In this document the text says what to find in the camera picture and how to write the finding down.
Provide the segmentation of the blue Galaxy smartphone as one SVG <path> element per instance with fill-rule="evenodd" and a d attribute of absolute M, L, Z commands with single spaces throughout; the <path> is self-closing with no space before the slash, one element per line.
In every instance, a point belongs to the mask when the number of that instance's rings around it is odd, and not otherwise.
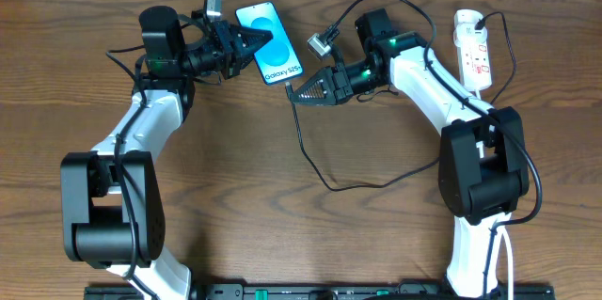
<path fill-rule="evenodd" d="M 273 38 L 255 54 L 256 64 L 266 85 L 286 82 L 304 72 L 272 2 L 237 8 L 235 15 L 241 26 L 270 31 L 273 35 Z"/>

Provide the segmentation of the white power strip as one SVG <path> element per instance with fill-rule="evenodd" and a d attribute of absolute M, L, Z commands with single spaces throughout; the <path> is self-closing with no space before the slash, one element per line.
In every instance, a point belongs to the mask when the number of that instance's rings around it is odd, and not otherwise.
<path fill-rule="evenodd" d="M 459 9 L 454 15 L 454 29 L 458 24 L 471 23 L 480 30 L 482 13 L 472 9 Z M 490 59 L 487 41 L 457 49 L 458 65 L 462 86 L 471 92 L 480 92 L 492 85 Z"/>

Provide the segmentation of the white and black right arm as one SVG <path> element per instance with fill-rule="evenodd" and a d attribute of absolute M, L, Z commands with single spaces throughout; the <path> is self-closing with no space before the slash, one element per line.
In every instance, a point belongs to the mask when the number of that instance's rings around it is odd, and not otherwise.
<path fill-rule="evenodd" d="M 345 64 L 329 36 L 316 34 L 309 48 L 334 65 L 320 69 L 298 89 L 289 88 L 292 105 L 340 105 L 378 87 L 389 86 L 409 98 L 440 136 L 438 189 L 453 214 L 447 293 L 464 298 L 516 297 L 499 288 L 495 274 L 501 243 L 518 201 L 529 191 L 522 120 L 511 107 L 495 108 L 480 93 L 492 84 L 486 18 L 472 9 L 454 15 L 453 42 L 460 76 L 437 60 L 428 40 L 399 32 L 380 8 L 356 22 L 365 59 Z"/>

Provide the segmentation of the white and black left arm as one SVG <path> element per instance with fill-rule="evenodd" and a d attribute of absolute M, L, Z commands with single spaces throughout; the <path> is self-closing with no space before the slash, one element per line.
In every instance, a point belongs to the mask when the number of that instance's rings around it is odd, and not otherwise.
<path fill-rule="evenodd" d="M 127 71 L 130 108 L 105 140 L 66 154 L 60 165 L 64 250 L 72 261 L 121 277 L 138 298 L 202 299 L 191 269 L 166 248 L 154 164 L 185 122 L 195 85 L 213 73 L 239 75 L 273 35 L 208 8 L 186 16 L 155 6 L 138 21 L 144 53 Z"/>

